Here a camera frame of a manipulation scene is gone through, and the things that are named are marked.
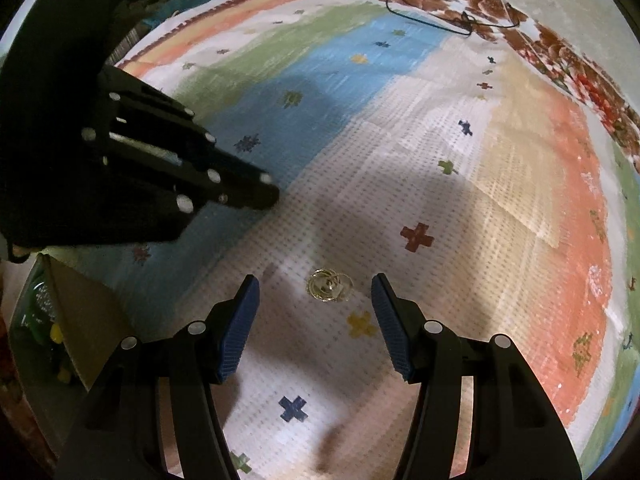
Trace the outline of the green jade bangle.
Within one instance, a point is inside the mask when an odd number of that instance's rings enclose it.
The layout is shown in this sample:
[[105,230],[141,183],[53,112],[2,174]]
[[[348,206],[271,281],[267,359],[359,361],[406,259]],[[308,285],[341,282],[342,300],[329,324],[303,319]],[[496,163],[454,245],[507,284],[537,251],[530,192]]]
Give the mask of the green jade bangle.
[[29,330],[37,344],[43,346],[50,339],[51,320],[49,315],[38,307],[29,306],[21,319],[21,326]]

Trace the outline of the grey striped rolled blanket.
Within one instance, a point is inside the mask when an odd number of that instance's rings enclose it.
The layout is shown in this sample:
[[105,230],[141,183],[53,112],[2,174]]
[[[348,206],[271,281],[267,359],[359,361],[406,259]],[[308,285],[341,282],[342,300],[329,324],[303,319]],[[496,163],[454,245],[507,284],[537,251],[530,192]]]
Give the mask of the grey striped rolled blanket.
[[134,26],[108,57],[106,64],[116,65],[150,30],[151,27],[145,22],[140,22]]

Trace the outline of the silver metal tin box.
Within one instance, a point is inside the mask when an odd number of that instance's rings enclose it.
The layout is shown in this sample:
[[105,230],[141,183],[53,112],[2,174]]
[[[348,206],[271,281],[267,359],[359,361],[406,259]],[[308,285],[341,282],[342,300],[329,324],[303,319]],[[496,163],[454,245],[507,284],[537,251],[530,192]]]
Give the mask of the silver metal tin box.
[[111,289],[49,255],[35,258],[9,343],[26,402],[55,456],[106,361],[133,332]]

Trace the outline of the floral brown bed sheet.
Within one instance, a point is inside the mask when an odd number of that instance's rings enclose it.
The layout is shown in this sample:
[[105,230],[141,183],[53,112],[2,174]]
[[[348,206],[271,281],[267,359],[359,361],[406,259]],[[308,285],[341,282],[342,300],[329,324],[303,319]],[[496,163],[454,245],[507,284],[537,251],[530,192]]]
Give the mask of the floral brown bed sheet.
[[593,110],[624,157],[639,167],[639,112],[603,67],[551,28],[506,0],[378,0],[390,10],[421,11],[464,36],[504,41],[548,81]]

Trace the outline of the striped colourful cloth mat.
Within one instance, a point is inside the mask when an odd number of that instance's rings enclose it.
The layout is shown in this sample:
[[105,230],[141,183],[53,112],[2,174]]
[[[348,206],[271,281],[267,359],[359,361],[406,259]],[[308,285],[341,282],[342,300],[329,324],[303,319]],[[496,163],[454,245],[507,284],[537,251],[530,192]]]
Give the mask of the striped colourful cloth mat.
[[174,244],[55,252],[147,340],[258,277],[216,391],[242,478],[394,474],[418,390],[375,321],[381,272],[462,336],[512,337],[585,474],[611,452],[639,393],[639,179],[587,105],[504,41],[371,0],[214,0],[120,66],[282,190],[210,205]]

